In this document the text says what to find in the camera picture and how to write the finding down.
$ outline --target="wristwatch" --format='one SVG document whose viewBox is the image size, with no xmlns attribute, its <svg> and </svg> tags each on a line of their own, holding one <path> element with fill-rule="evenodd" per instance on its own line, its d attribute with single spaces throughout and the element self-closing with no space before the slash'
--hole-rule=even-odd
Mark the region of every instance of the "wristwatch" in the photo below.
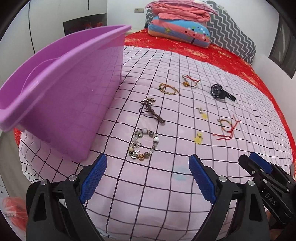
<svg viewBox="0 0 296 241">
<path fill-rule="evenodd" d="M 228 99 L 235 101 L 236 98 L 229 94 L 228 92 L 226 92 L 225 90 L 223 90 L 222 86 L 220 84 L 214 84 L 211 87 L 211 95 L 214 97 L 214 99 L 225 99 L 225 97 L 227 97 Z"/>
</svg>

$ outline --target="bed sheet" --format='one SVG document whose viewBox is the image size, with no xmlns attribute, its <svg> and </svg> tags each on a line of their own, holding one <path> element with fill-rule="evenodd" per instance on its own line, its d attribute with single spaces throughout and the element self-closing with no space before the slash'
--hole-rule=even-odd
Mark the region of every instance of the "bed sheet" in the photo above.
<svg viewBox="0 0 296 241">
<path fill-rule="evenodd" d="M 199 61 L 213 64 L 220 69 L 235 74 L 248 83 L 254 85 L 258 90 L 268 97 L 280 117 L 280 120 L 290 140 L 293 162 L 295 166 L 294 174 L 296 174 L 296 145 L 290 128 L 288 127 L 285 117 L 274 97 L 260 77 L 254 72 L 250 64 L 228 50 L 214 44 L 210 44 L 208 49 L 204 49 L 192 44 L 183 43 L 172 39 L 151 36 L 148 34 L 147 29 L 143 29 L 139 32 L 128 35 L 125 38 L 125 44 L 128 46 L 148 47 L 179 53 Z"/>
<path fill-rule="evenodd" d="M 30 133 L 21 134 L 19 146 L 22 170 L 35 182 L 43 178 L 63 181 L 78 174 L 105 153 L 107 169 L 93 197 L 85 207 L 103 236 L 116 240 L 191 240 L 201 227 L 211 204 L 205 201 L 188 167 L 196 153 L 206 166 L 231 181 L 245 183 L 250 175 L 238 164 L 240 155 L 259 153 L 288 171 L 293 161 L 288 136 L 272 102 L 256 87 L 219 67 L 171 51 L 126 46 L 123 83 L 102 122 L 89 157 L 80 164 L 67 160 Z M 184 87 L 182 75 L 201 79 L 197 88 Z M 170 84 L 180 95 L 159 91 Z M 235 102 L 215 100 L 214 83 L 234 94 Z M 153 109 L 166 123 L 139 113 L 140 101 L 155 98 Z M 202 119 L 198 108 L 207 111 Z M 241 120 L 231 140 L 217 140 L 222 134 L 218 118 Z M 159 145 L 150 159 L 132 160 L 127 153 L 133 133 L 148 128 L 157 133 Z M 201 132 L 203 141 L 194 137 Z M 152 142 L 142 138 L 141 152 Z M 231 202 L 220 237 L 230 225 L 235 202 Z"/>
</svg>

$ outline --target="bed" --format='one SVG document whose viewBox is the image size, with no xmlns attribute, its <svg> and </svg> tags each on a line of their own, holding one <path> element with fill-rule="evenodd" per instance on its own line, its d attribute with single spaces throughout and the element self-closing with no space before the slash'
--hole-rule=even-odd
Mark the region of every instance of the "bed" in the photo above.
<svg viewBox="0 0 296 241">
<path fill-rule="evenodd" d="M 225 48 L 211 44 L 203 49 L 187 43 L 149 36 L 144 29 L 125 39 L 123 83 L 97 132 L 87 160 L 68 161 L 45 142 L 21 133 L 20 161 L 31 181 L 63 181 L 78 174 L 105 153 L 108 166 L 96 192 L 85 207 L 99 232 L 115 240 L 191 240 L 201 227 L 211 204 L 205 201 L 188 168 L 196 153 L 204 165 L 231 181 L 245 183 L 249 174 L 238 165 L 240 155 L 259 153 L 289 172 L 296 159 L 295 143 L 274 98 L 251 65 Z M 182 75 L 200 79 L 196 88 L 185 87 Z M 166 95 L 166 83 L 180 95 Z M 222 84 L 237 100 L 219 101 L 211 85 Z M 141 110 L 140 101 L 154 98 L 160 124 Z M 198 108 L 207 113 L 203 119 Z M 222 134 L 217 119 L 241 122 L 231 140 Z M 127 153 L 136 130 L 154 130 L 159 144 L 150 159 L 133 160 Z M 202 143 L 194 138 L 202 133 Z M 151 148 L 143 137 L 142 150 Z M 232 202 L 220 238 L 230 225 Z"/>
</svg>

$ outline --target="wall outlet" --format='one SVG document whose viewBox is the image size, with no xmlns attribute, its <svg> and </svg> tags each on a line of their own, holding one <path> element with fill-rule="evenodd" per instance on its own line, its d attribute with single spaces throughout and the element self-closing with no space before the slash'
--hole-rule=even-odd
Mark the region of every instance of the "wall outlet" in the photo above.
<svg viewBox="0 0 296 241">
<path fill-rule="evenodd" d="M 135 8 L 135 12 L 144 13 L 144 8 Z"/>
</svg>

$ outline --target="orange plastic bag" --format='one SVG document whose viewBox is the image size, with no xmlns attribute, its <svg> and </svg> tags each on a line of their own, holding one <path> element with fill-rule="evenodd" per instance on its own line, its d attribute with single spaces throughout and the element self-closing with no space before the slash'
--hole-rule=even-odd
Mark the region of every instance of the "orange plastic bag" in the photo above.
<svg viewBox="0 0 296 241">
<path fill-rule="evenodd" d="M 11 220 L 13 225 L 26 231 L 28 215 L 25 201 L 19 197 L 6 197 L 2 204 L 3 214 Z"/>
</svg>

